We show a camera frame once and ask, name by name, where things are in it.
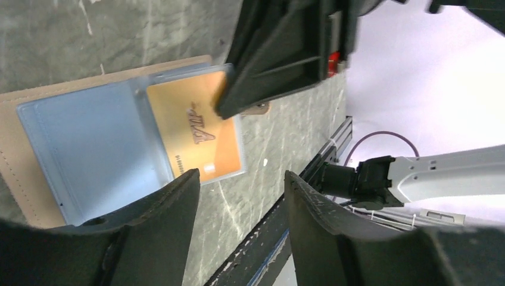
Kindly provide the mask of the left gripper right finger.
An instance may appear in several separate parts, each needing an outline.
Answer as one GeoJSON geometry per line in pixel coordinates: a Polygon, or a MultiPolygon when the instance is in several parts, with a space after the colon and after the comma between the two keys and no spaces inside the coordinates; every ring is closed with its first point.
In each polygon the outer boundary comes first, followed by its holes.
{"type": "Polygon", "coordinates": [[[400,232],[335,204],[285,172],[298,285],[503,285],[504,228],[400,232]]]}

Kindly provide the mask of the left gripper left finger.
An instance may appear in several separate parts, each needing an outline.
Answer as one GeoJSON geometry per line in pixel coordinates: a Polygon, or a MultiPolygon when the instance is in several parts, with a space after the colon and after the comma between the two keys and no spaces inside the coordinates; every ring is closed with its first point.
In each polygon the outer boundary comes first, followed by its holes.
{"type": "Polygon", "coordinates": [[[199,202],[199,171],[81,226],[1,220],[2,285],[181,285],[199,202]]]}

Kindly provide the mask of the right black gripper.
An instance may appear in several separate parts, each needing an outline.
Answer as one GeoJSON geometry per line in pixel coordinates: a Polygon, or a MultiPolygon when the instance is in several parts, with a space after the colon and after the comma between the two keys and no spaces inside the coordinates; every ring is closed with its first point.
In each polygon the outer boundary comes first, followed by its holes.
{"type": "Polygon", "coordinates": [[[234,72],[216,103],[223,119],[342,73],[359,18],[378,1],[243,1],[227,56],[234,72]]]}

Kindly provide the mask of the tan blue card holder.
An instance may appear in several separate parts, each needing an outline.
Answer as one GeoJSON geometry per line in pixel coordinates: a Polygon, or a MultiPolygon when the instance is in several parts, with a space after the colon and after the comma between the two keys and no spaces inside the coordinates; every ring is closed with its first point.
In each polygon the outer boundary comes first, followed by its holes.
{"type": "Polygon", "coordinates": [[[146,89],[220,70],[204,55],[2,94],[1,175],[27,224],[79,226],[176,179],[146,89]]]}

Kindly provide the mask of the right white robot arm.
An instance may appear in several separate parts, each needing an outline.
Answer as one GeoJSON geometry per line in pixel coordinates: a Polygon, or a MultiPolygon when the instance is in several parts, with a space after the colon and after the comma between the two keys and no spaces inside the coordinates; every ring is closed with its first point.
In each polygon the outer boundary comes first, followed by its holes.
{"type": "MultiPolygon", "coordinates": [[[[378,1],[244,1],[227,61],[236,72],[217,100],[228,119],[316,86],[345,69],[359,17],[378,1]]],[[[504,146],[422,157],[376,157],[355,168],[319,154],[301,177],[345,206],[402,207],[438,197],[504,194],[504,146]]]]}

